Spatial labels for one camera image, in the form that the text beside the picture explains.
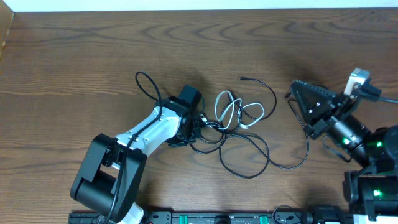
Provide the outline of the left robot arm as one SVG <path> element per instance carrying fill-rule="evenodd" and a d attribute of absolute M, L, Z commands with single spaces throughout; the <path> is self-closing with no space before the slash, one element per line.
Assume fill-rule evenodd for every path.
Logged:
<path fill-rule="evenodd" d="M 184 86 L 178 96 L 159 100 L 142 122 L 115 137 L 91 142 L 70 190 L 72 199 L 104 216 L 103 223 L 140 223 L 136 197 L 147 158 L 163 143 L 193 144 L 200 138 L 195 110 L 201 93 Z"/>

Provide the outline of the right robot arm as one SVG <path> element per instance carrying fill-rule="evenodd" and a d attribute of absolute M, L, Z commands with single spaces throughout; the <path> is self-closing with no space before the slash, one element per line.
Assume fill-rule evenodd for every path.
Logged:
<path fill-rule="evenodd" d="M 351 213 L 378 216 L 397 215 L 397 126 L 370 131 L 352 112 L 362 98 L 379 101 L 381 90 L 369 82 L 354 84 L 349 94 L 324 86 L 294 80 L 290 93 L 305 120 L 304 131 L 312 139 L 329 137 L 349 156 L 334 151 L 345 162 L 356 161 L 361 170 L 345 172 L 344 198 Z"/>

